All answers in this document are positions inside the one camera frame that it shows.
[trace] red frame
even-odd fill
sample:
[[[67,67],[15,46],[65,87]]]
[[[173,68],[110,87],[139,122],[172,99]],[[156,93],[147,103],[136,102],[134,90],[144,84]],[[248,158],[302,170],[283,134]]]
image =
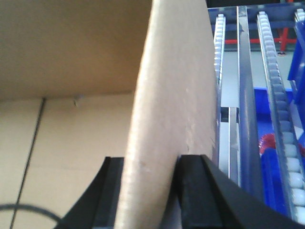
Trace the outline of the red frame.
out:
[[[280,43],[280,51],[284,52],[286,50],[287,44],[295,44],[296,39],[288,38],[288,28],[283,28],[279,30],[280,37],[274,38],[276,43]],[[259,44],[259,39],[250,39],[250,43],[252,44]],[[225,40],[225,44],[237,44],[236,39]]]

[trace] red object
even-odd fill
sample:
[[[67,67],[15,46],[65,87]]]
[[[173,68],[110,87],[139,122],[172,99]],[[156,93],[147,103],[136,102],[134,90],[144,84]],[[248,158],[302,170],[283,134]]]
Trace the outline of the red object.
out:
[[[275,135],[274,134],[266,134],[262,136],[259,140],[259,153],[263,154],[266,149],[272,148],[275,149]]]
[[[266,134],[263,135],[261,137],[261,139],[259,140],[259,153],[263,154],[265,152],[266,149],[268,148],[272,148],[272,149],[276,149],[275,146],[275,135],[274,134]],[[305,157],[305,147],[303,147],[300,143],[299,143],[299,148],[300,148],[300,153],[303,157]]]
[[[274,38],[274,41],[275,41],[275,43],[282,42],[281,38]],[[225,40],[225,43],[226,44],[237,44],[237,40],[236,39],[228,39],[228,40]],[[259,44],[259,39],[250,39],[250,43],[251,44]],[[285,43],[286,44],[295,44],[296,43],[296,39],[286,38]]]
[[[284,52],[286,50],[287,40],[288,40],[288,28],[283,28],[283,32],[280,35],[281,46],[280,51]]]

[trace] conveyor roller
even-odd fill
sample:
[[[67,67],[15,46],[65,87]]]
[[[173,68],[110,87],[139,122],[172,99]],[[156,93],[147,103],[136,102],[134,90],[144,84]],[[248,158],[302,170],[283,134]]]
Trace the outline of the conveyor roller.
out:
[[[304,167],[265,12],[257,15],[257,25],[287,213],[293,220],[305,224]]]
[[[305,12],[303,9],[297,9],[295,12],[295,21],[304,21],[305,19]]]
[[[219,163],[219,138],[220,138],[220,120],[221,120],[221,88],[222,88],[222,71],[224,59],[224,36],[225,36],[225,16],[219,14],[216,18],[215,31],[214,31],[214,67],[215,76],[217,79],[217,129],[216,129],[216,149],[217,153],[214,154],[214,161]]]

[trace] metal rail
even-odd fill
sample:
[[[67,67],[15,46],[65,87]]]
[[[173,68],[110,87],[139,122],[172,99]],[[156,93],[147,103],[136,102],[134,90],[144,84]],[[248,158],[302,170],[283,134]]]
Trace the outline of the metal rail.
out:
[[[304,223],[304,167],[278,69],[269,19],[265,12],[257,15],[257,25],[287,214],[293,220]]]
[[[228,159],[228,176],[238,186],[240,180],[240,155],[237,142],[237,108],[229,107],[229,159]]]
[[[219,165],[219,142],[220,142],[220,121],[221,121],[221,90],[222,90],[222,75],[223,75],[223,59],[224,59],[224,36],[225,36],[225,16],[219,14],[216,18],[214,32],[214,67],[217,79],[217,129],[216,129],[216,153],[213,156],[213,161]]]
[[[236,11],[241,187],[258,200],[263,201],[263,182],[258,149],[256,108],[250,62],[247,7],[238,6]]]

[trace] black wire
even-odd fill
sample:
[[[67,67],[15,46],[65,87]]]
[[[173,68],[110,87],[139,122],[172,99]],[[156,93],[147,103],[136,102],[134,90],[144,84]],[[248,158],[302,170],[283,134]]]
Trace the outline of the black wire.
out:
[[[52,220],[56,221],[59,226],[63,227],[63,229],[71,229],[70,227],[65,225],[65,223],[59,216],[44,208],[40,208],[30,204],[0,204],[0,211],[6,211],[6,210],[25,210],[25,211],[35,212],[47,216]]]

